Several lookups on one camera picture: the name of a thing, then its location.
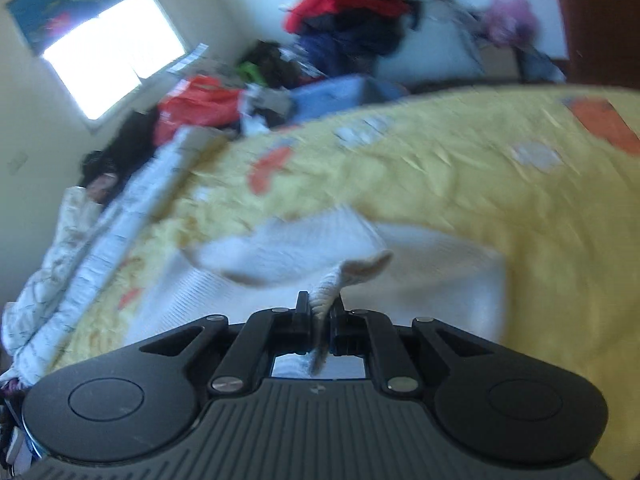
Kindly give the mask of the white ribbed knit sweater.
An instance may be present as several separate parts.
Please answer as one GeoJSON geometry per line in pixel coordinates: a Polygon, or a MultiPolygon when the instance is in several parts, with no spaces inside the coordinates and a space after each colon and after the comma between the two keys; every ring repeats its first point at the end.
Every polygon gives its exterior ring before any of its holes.
{"type": "Polygon", "coordinates": [[[503,255],[340,207],[177,250],[144,293],[124,341],[212,314],[243,323],[260,310],[294,307],[300,292],[308,292],[316,324],[341,299],[349,310],[382,312],[396,325],[437,318],[491,341],[506,327],[503,255]]]}

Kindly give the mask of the pile of dark and red clothes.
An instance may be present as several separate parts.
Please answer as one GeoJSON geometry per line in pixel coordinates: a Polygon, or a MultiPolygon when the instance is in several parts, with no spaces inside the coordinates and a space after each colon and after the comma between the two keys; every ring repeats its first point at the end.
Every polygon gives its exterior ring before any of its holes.
{"type": "Polygon", "coordinates": [[[399,49],[403,20],[420,25],[423,1],[297,0],[285,10],[282,28],[323,75],[369,73],[399,49]]]}

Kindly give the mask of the black clothes by window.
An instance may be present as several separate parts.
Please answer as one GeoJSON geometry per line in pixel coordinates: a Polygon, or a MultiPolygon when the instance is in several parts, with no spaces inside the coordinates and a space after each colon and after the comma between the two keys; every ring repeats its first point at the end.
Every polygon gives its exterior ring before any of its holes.
{"type": "Polygon", "coordinates": [[[84,157],[78,185],[87,190],[90,198],[102,206],[108,205],[153,157],[153,134],[159,117],[157,106],[145,112],[131,112],[102,150],[84,157]]]}

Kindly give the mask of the bright window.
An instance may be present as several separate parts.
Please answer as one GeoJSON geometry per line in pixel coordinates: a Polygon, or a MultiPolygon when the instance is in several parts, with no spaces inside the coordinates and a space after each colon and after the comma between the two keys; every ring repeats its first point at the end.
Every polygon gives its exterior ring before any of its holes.
{"type": "Polygon", "coordinates": [[[157,0],[122,0],[55,41],[41,57],[89,122],[186,55],[157,0]]]}

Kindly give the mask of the pink plastic bag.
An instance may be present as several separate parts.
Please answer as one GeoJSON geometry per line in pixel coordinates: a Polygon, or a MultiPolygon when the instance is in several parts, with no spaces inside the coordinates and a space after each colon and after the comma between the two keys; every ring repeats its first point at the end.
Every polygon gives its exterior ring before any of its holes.
{"type": "Polygon", "coordinates": [[[482,16],[484,34],[497,47],[525,47],[537,35],[529,0],[491,0],[482,16]]]}

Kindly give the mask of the red plastic bag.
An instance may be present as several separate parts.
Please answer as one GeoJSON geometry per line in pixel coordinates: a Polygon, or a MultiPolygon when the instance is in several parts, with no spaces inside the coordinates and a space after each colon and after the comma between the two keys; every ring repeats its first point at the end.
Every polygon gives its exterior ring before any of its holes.
{"type": "Polygon", "coordinates": [[[159,148],[185,126],[224,127],[240,119],[243,91],[227,88],[220,79],[198,75],[180,81],[157,105],[153,143],[159,148]]]}

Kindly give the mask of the yellow patterned bed sheet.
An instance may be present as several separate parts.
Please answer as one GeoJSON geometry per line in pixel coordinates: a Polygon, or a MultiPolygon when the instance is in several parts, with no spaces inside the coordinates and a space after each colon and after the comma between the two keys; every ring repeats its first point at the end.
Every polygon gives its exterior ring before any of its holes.
{"type": "Polygon", "coordinates": [[[122,344],[178,248],[337,205],[501,252],[504,343],[588,378],[608,402],[594,459],[639,471],[639,149],[589,132],[568,104],[639,125],[637,91],[524,86],[439,92],[266,136],[215,141],[134,242],[54,368],[122,344]]]}

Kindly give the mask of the brown wooden door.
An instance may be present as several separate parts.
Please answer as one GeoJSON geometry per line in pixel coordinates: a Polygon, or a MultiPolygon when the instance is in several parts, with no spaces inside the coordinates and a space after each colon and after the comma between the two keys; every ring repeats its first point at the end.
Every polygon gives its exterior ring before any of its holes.
{"type": "Polygon", "coordinates": [[[639,88],[639,0],[559,0],[574,84],[639,88]]]}

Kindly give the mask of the white patterned quilt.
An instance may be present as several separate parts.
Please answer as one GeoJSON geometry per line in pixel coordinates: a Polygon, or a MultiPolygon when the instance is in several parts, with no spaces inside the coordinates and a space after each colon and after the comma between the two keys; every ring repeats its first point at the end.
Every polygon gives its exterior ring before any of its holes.
{"type": "Polygon", "coordinates": [[[213,128],[179,129],[107,206],[80,186],[65,191],[54,241],[40,268],[2,311],[1,344],[11,358],[3,385],[16,380],[30,387],[43,378],[140,232],[203,153],[223,138],[213,128]]]}

